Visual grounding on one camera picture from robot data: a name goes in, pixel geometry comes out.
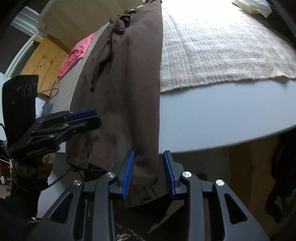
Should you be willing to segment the person left hand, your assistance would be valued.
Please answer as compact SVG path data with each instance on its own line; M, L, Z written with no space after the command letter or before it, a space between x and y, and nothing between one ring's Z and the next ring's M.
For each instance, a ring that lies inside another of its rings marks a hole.
M41 189L48 187L48 178L53 168L55 154L27 160L13 160L14 183L25 189Z

